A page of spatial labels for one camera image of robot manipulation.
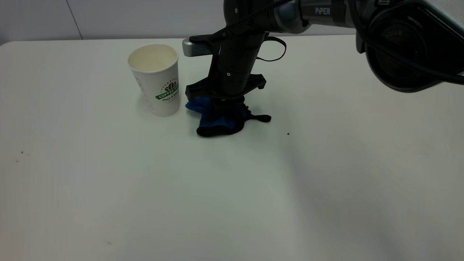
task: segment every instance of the white table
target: white table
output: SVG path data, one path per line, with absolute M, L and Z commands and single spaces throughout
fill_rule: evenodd
M 398 93 L 354 36 L 284 40 L 246 96 L 272 121 L 210 139 L 127 67 L 181 39 L 1 46 L 0 260 L 462 260 L 464 87 Z M 210 60 L 181 55 L 181 93 Z

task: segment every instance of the piper logo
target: piper logo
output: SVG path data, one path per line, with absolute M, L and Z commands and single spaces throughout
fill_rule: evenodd
M 169 95 L 171 94 L 174 94 L 176 95 L 177 94 L 177 90 L 179 89 L 179 84 L 177 83 L 176 80 L 173 80 L 169 83 L 167 83 L 166 85 L 164 85 L 163 87 L 164 89 L 162 89 L 162 91 L 165 91 L 164 93 L 156 96 L 156 99 L 158 100 L 161 100 L 163 98 L 166 98 L 168 97 Z
M 316 14 L 330 15 L 330 8 L 328 8 L 328 7 L 316 7 Z

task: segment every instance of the coffee cup logo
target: coffee cup logo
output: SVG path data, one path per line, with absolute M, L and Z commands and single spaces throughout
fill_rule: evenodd
M 156 99 L 163 99 L 163 101 L 168 101 L 177 95 L 178 90 L 179 84 L 177 83 L 177 79 L 171 80 L 163 86 L 163 89 L 161 89 L 161 94 L 156 96 Z

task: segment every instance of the black cable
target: black cable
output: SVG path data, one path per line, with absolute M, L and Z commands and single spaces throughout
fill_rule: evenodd
M 246 22 L 250 21 L 251 19 L 256 18 L 257 16 L 260 16 L 260 15 L 266 13 L 267 11 L 273 10 L 274 8 L 279 7 L 281 5 L 284 5 L 284 4 L 286 4 L 288 2 L 291 2 L 291 1 L 293 1 L 293 0 L 279 0 L 279 1 L 275 2 L 275 3 L 273 3 L 270 6 L 264 7 L 263 9 L 261 9 L 261 10 L 259 10 L 257 12 L 251 13 L 251 14 L 243 17 L 243 18 L 240 18 L 238 21 L 236 21 L 234 23 L 231 23 L 230 25 L 227 25 L 223 29 L 215 32 L 213 35 L 210 36 L 209 39 L 214 39 L 217 36 L 221 35 L 222 33 L 231 30 L 232 28 L 235 28 L 235 27 L 237 27 L 237 26 L 239 26 L 239 25 L 241 25 L 243 23 L 246 23 Z
M 447 73 L 432 69 L 430 67 L 424 66 L 420 63 L 417 63 L 395 52 L 393 49 L 389 48 L 385 44 L 369 38 L 366 32 L 366 29 L 361 23 L 361 19 L 359 17 L 358 9 L 357 9 L 355 1 L 356 0 L 348 0 L 348 7 L 350 9 L 351 19 L 353 20 L 353 24 L 354 24 L 354 27 L 356 28 L 356 31 L 358 32 L 359 36 L 361 37 L 361 39 L 364 41 L 364 43 L 367 46 L 396 59 L 404 66 L 416 72 L 422 73 L 429 78 L 440 80 L 443 82 L 464 85 L 464 76 L 447 74 Z

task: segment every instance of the paper cup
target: paper cup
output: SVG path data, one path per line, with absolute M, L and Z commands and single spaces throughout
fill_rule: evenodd
M 129 55 L 129 67 L 156 116 L 171 116 L 180 108 L 178 60 L 167 45 L 143 46 Z

